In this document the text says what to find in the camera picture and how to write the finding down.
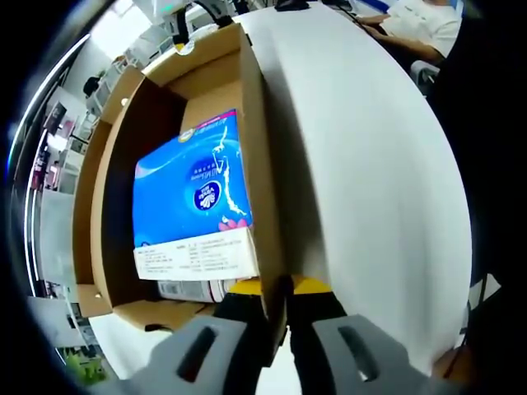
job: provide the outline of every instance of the blue packaging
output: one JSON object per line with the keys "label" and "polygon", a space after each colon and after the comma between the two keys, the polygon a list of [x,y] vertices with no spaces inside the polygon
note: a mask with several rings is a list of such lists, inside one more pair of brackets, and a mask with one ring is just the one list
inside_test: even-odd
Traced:
{"label": "blue packaging", "polygon": [[133,183],[135,247],[252,225],[241,154],[230,110],[142,158]]}

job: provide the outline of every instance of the wall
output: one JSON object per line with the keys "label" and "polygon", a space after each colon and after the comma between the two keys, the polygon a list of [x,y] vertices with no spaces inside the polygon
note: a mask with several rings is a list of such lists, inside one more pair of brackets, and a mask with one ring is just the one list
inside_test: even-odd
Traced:
{"label": "wall", "polygon": [[96,76],[101,71],[105,71],[111,63],[112,59],[96,45],[93,38],[90,38],[77,56],[63,89],[85,104],[86,96],[82,87],[84,87],[86,80]]}
{"label": "wall", "polygon": [[91,40],[112,60],[122,55],[152,23],[136,6],[119,15],[111,8],[91,31]]}
{"label": "wall", "polygon": [[58,299],[27,298],[28,305],[40,328],[54,347],[85,346],[81,333],[68,322],[67,301]]}
{"label": "wall", "polygon": [[45,189],[40,207],[40,272],[49,282],[66,286],[77,302],[72,257],[73,195]]}
{"label": "wall", "polygon": [[86,104],[84,100],[79,100],[75,95],[72,95],[63,87],[58,87],[49,98],[47,110],[50,111],[58,101],[66,107],[67,117],[73,119],[73,121],[82,121],[86,114]]}

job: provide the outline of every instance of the white tabletop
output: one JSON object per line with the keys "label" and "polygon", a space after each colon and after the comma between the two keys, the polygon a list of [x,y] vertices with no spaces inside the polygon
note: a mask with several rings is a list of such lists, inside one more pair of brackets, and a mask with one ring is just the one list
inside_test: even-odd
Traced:
{"label": "white tabletop", "polygon": [[[349,314],[428,371],[459,331],[471,267],[468,207],[441,126],[399,65],[326,6],[235,19],[268,86],[288,262],[329,281]],[[165,335],[124,336],[116,319],[91,322],[128,377]]]}

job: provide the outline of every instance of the cardboard box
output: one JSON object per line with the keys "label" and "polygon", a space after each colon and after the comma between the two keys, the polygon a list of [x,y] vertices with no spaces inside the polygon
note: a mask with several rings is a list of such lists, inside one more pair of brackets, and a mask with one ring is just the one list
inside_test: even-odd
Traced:
{"label": "cardboard box", "polygon": [[[276,289],[285,269],[263,78],[245,32],[240,25],[220,29],[197,42],[188,55],[163,56],[146,74],[147,78],[140,78],[138,72],[130,72],[136,78],[128,76],[130,81],[125,81],[125,73],[119,80],[121,87],[112,92],[80,174],[73,256],[82,314],[92,317],[113,311],[148,330],[176,329],[203,310],[200,303],[159,300],[155,282],[138,278],[133,259],[134,170],[140,158],[180,131],[236,109],[263,306],[271,320],[282,321],[283,300],[277,298]],[[118,113],[112,104],[124,97],[128,103]]]}

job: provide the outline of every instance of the barcode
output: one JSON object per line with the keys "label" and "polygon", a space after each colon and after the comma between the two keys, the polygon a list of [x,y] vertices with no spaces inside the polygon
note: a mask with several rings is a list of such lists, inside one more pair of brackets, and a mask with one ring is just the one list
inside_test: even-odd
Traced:
{"label": "barcode", "polygon": [[166,294],[184,295],[189,298],[205,297],[201,281],[174,281],[163,282],[160,284],[161,291]]}

